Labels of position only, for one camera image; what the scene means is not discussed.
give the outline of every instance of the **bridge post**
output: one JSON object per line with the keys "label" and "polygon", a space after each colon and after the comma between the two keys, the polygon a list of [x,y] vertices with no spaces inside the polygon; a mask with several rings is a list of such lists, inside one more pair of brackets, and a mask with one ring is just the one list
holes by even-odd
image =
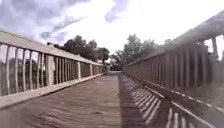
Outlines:
{"label": "bridge post", "polygon": [[206,59],[206,46],[201,48],[201,56],[202,56],[202,84],[205,85],[208,78],[208,69],[207,69],[207,59]]}
{"label": "bridge post", "polygon": [[169,82],[170,53],[165,55],[165,86],[170,86]]}
{"label": "bridge post", "polygon": [[215,58],[217,59],[219,56],[218,56],[217,43],[216,43],[215,37],[212,37],[212,48],[213,48],[213,54]]}
{"label": "bridge post", "polygon": [[186,80],[185,80],[185,86],[190,86],[190,49],[191,48],[187,48],[185,51],[185,60],[186,60]]}
{"label": "bridge post", "polygon": [[174,85],[179,86],[179,73],[180,73],[180,61],[178,59],[178,54],[174,55]]}
{"label": "bridge post", "polygon": [[155,79],[155,83],[158,84],[158,58],[155,59],[155,75],[156,75],[156,79]]}
{"label": "bridge post", "polygon": [[180,83],[179,86],[184,86],[184,53],[180,52]]}
{"label": "bridge post", "polygon": [[170,57],[169,57],[169,69],[168,69],[168,71],[169,71],[169,84],[170,84],[170,87],[171,86],[174,86],[174,82],[173,82],[173,77],[174,77],[174,62],[173,62],[173,58],[174,58],[174,53],[173,52],[171,52],[170,53]]}
{"label": "bridge post", "polygon": [[162,56],[162,59],[161,59],[161,86],[164,86],[164,55]]}
{"label": "bridge post", "polygon": [[93,65],[89,64],[89,67],[90,67],[90,76],[92,76],[93,75]]}
{"label": "bridge post", "polygon": [[158,57],[158,77],[157,77],[157,84],[161,85],[161,57]]}
{"label": "bridge post", "polygon": [[154,78],[155,78],[155,64],[154,64],[154,59],[153,58],[151,59],[151,63],[152,63],[152,72],[151,72],[152,73],[152,75],[151,75],[152,80],[151,81],[155,83],[155,81],[154,81]]}
{"label": "bridge post", "polygon": [[77,62],[78,65],[78,80],[82,78],[82,72],[81,72],[81,62]]}
{"label": "bridge post", "polygon": [[198,68],[198,65],[199,65],[199,60],[198,60],[198,48],[194,48],[193,49],[194,50],[194,52],[193,52],[193,57],[194,57],[194,86],[198,86],[198,81],[199,81],[199,79],[198,79],[198,71],[199,71],[199,68]]}
{"label": "bridge post", "polygon": [[47,69],[47,86],[50,86],[54,84],[55,62],[53,56],[47,55],[46,69]]}

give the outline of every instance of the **cloud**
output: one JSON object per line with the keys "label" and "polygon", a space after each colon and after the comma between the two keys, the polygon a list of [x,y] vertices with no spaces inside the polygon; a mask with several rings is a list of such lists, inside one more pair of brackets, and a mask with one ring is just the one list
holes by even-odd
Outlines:
{"label": "cloud", "polygon": [[114,6],[105,15],[105,19],[109,23],[112,23],[113,21],[119,18],[122,18],[122,17],[119,17],[119,14],[127,9],[130,1],[131,0],[113,0]]}
{"label": "cloud", "polygon": [[63,11],[75,4],[89,0],[1,0],[0,29],[27,38],[41,40],[44,32],[58,31],[81,19],[69,17]]}

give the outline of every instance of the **baluster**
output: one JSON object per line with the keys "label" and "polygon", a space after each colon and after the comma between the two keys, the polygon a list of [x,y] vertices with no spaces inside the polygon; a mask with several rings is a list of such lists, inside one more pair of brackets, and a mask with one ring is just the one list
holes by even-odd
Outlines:
{"label": "baluster", "polygon": [[59,83],[62,83],[62,60],[58,58]]}
{"label": "baluster", "polygon": [[78,65],[78,79],[80,80],[81,78],[82,78],[82,70],[81,70],[81,68],[82,68],[82,65],[81,65],[81,62],[78,62],[77,61],[77,65]]}
{"label": "baluster", "polygon": [[23,49],[23,91],[26,90],[26,49]]}
{"label": "baluster", "polygon": [[32,51],[30,51],[30,58],[29,58],[29,81],[30,81],[30,89],[32,90],[33,89],[33,78],[32,78],[32,65],[33,65],[33,62],[32,62]]}
{"label": "baluster", "polygon": [[38,53],[38,57],[37,57],[37,88],[40,88],[40,63],[41,63],[41,54]]}
{"label": "baluster", "polygon": [[58,78],[58,67],[59,67],[59,63],[58,63],[58,57],[55,57],[55,81],[56,81],[56,84],[59,83],[59,78]]}
{"label": "baluster", "polygon": [[65,82],[65,66],[64,66],[64,58],[61,58],[61,75],[62,75],[62,82]]}
{"label": "baluster", "polygon": [[10,46],[7,46],[7,51],[6,51],[6,86],[7,86],[7,94],[11,93],[11,88],[10,88],[10,79],[9,79],[9,52],[10,52]]}
{"label": "baluster", "polygon": [[18,48],[15,51],[15,86],[16,86],[16,93],[19,92],[18,86]]}
{"label": "baluster", "polygon": [[70,76],[71,75],[70,75],[70,60],[69,59],[68,59],[68,68],[67,69],[68,69],[68,76],[67,77],[68,77],[68,81],[70,81]]}
{"label": "baluster", "polygon": [[2,62],[0,60],[0,96],[2,96]]}
{"label": "baluster", "polygon": [[44,86],[44,53],[41,53],[41,87]]}
{"label": "baluster", "polygon": [[194,86],[198,86],[199,84],[198,84],[198,81],[199,81],[199,79],[198,79],[198,75],[199,75],[199,73],[198,73],[198,64],[199,64],[199,62],[198,62],[198,51],[197,51],[197,49],[195,49],[194,48],[194,52],[193,52],[193,56],[194,56]]}
{"label": "baluster", "polygon": [[185,51],[185,60],[186,60],[186,81],[185,81],[185,85],[186,86],[192,86],[190,85],[190,48],[188,48],[186,51]]}

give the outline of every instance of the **top rail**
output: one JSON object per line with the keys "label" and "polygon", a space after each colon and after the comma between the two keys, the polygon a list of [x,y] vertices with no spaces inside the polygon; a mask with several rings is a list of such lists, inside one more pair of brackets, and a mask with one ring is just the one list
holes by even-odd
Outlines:
{"label": "top rail", "polygon": [[80,62],[103,66],[100,63],[96,63],[91,60],[82,58],[81,56],[74,55],[74,54],[62,51],[60,49],[57,49],[57,48],[46,47],[46,45],[41,44],[39,42],[28,40],[26,38],[19,37],[12,33],[1,31],[1,30],[0,30],[0,42],[3,44],[6,44],[6,45],[15,46],[18,48],[28,49],[28,50],[32,50],[32,51],[36,51],[36,52],[42,52],[42,53],[48,54],[48,55],[54,55],[54,56],[63,57],[63,58],[67,58],[67,59],[77,60]]}

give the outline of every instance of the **vertical slat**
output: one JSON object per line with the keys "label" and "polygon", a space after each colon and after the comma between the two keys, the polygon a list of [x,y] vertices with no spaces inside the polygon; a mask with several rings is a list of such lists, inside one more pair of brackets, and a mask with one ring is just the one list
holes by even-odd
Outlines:
{"label": "vertical slat", "polygon": [[41,53],[41,87],[44,86],[44,53]]}
{"label": "vertical slat", "polygon": [[59,72],[59,83],[62,82],[61,76],[62,76],[62,61],[61,58],[58,58],[59,63],[58,63],[58,72]]}
{"label": "vertical slat", "polygon": [[0,60],[0,96],[2,95],[2,62]]}
{"label": "vertical slat", "polygon": [[197,49],[194,49],[193,52],[194,55],[194,86],[198,86],[198,51]]}
{"label": "vertical slat", "polygon": [[175,83],[174,83],[174,85],[177,87],[177,86],[179,86],[178,74],[179,74],[179,66],[180,66],[177,54],[174,56],[174,66],[175,66],[174,67],[175,68],[175,71],[174,71],[175,72],[175,74],[174,74]]}
{"label": "vertical slat", "polygon": [[71,69],[70,68],[70,60],[68,60],[68,81],[71,80],[71,78],[70,78],[71,77],[71,75],[70,75],[70,72],[71,72],[70,69]]}
{"label": "vertical slat", "polygon": [[73,72],[72,60],[70,60],[70,80],[73,80],[72,72]]}
{"label": "vertical slat", "polygon": [[77,71],[78,71],[78,79],[81,79],[82,78],[82,70],[81,70],[81,62],[77,62],[77,65],[78,65],[78,69],[77,69]]}
{"label": "vertical slat", "polygon": [[26,50],[23,49],[23,91],[26,91]]}
{"label": "vertical slat", "polygon": [[64,68],[64,63],[65,63],[65,61],[64,61],[64,59],[63,58],[61,58],[61,75],[62,75],[62,82],[65,82],[65,68]]}
{"label": "vertical slat", "polygon": [[40,62],[41,62],[41,54],[38,53],[38,57],[37,57],[37,88],[40,88]]}
{"label": "vertical slat", "polygon": [[185,85],[186,86],[192,86],[190,85],[190,48],[188,48],[186,51],[185,51],[185,60],[186,60],[186,81],[185,81]]}
{"label": "vertical slat", "polygon": [[10,79],[9,79],[9,52],[10,52],[10,46],[7,47],[7,51],[6,51],[6,85],[7,85],[8,94],[11,93]]}
{"label": "vertical slat", "polygon": [[207,60],[206,60],[206,50],[204,48],[201,48],[201,55],[202,55],[202,83],[203,85],[206,84],[206,81],[208,79],[208,67],[207,67]]}
{"label": "vertical slat", "polygon": [[75,79],[75,63],[74,63],[74,61],[72,60],[72,62],[71,62],[71,67],[72,67],[72,80],[74,80]]}
{"label": "vertical slat", "polygon": [[158,58],[155,59],[155,83],[158,84]]}
{"label": "vertical slat", "polygon": [[184,86],[184,54],[180,53],[180,84],[179,86]]}
{"label": "vertical slat", "polygon": [[59,67],[58,57],[55,57],[55,79],[56,79],[56,84],[59,83],[59,79],[58,79],[58,67]]}
{"label": "vertical slat", "polygon": [[65,80],[68,81],[68,59],[65,59]]}
{"label": "vertical slat", "polygon": [[30,89],[33,89],[33,78],[32,78],[32,51],[30,51],[30,58],[29,58],[29,81],[30,81]]}
{"label": "vertical slat", "polygon": [[16,86],[16,93],[19,92],[18,86],[18,48],[15,51],[15,86]]}
{"label": "vertical slat", "polygon": [[213,54],[214,54],[215,58],[218,59],[219,56],[218,56],[218,49],[217,49],[217,43],[216,43],[215,37],[212,37],[212,48],[213,48]]}

